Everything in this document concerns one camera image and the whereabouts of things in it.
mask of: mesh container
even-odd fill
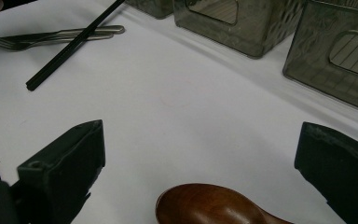
[[[358,108],[358,0],[309,0],[283,73]]]
[[[173,0],[177,26],[260,58],[290,35],[305,0]]]
[[[164,19],[173,12],[172,0],[126,0],[125,3],[157,19]]]

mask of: table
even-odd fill
[[[37,1],[0,13],[0,35],[88,26],[107,0]],[[247,58],[123,5],[104,24],[126,27],[86,43],[36,91],[25,82],[65,45],[0,49],[0,172],[73,126],[102,119],[107,164],[74,220],[157,223],[166,189],[209,183],[295,223],[343,223],[294,168],[302,122],[358,140],[358,110],[282,75],[293,36]]]

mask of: wire mesh basket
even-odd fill
[[[358,108],[358,0],[309,0],[283,73]]]
[[[126,0],[125,3],[160,20],[173,13],[172,0]]]
[[[305,0],[173,0],[177,26],[260,58],[295,31]]]

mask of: spoon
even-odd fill
[[[232,189],[185,184],[163,192],[156,204],[159,224],[290,224]]]

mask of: metal basket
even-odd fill
[[[358,0],[309,0],[283,73],[358,108]]]
[[[159,20],[173,13],[172,0],[126,0],[125,3]]]
[[[305,0],[173,0],[177,26],[260,58],[295,31]]]

